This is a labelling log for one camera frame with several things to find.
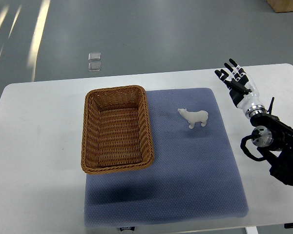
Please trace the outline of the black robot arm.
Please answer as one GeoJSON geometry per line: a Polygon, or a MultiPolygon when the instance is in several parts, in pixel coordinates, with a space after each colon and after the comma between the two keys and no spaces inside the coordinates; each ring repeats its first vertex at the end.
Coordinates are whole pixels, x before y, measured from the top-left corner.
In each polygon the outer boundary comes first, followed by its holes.
{"type": "Polygon", "coordinates": [[[254,161],[267,161],[270,175],[285,185],[293,186],[293,128],[272,115],[269,109],[254,106],[247,112],[254,126],[252,133],[241,140],[243,153],[254,161]]]}

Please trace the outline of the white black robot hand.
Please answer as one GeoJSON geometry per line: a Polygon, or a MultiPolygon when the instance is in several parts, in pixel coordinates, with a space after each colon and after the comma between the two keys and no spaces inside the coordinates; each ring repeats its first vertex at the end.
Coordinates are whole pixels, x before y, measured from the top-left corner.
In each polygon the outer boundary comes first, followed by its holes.
{"type": "Polygon", "coordinates": [[[235,107],[241,109],[248,119],[265,112],[266,108],[259,100],[259,91],[244,68],[233,59],[229,59],[224,66],[225,69],[214,72],[228,88],[235,107]]]}

